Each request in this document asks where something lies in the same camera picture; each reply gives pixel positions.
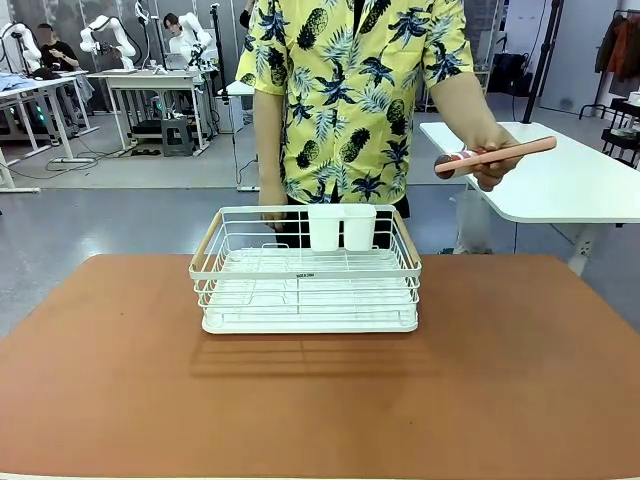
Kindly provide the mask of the person's left hand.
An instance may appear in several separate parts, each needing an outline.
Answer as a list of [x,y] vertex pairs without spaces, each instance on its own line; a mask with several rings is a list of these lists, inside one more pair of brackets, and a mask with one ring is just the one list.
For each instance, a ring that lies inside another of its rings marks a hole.
[[[478,127],[465,141],[465,146],[476,153],[502,150],[518,144],[519,142],[496,122]],[[473,168],[473,176],[481,190],[490,192],[505,175],[516,168],[519,161],[520,157],[514,157],[500,162],[482,164]]]

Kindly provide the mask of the person's right hand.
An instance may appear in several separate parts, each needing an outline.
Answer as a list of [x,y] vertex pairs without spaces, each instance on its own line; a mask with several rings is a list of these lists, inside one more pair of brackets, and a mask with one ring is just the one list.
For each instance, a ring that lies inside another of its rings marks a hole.
[[284,230],[283,220],[286,212],[283,207],[288,204],[285,190],[279,180],[262,180],[260,183],[259,205],[263,207],[275,207],[275,210],[263,212],[263,221],[275,232]]

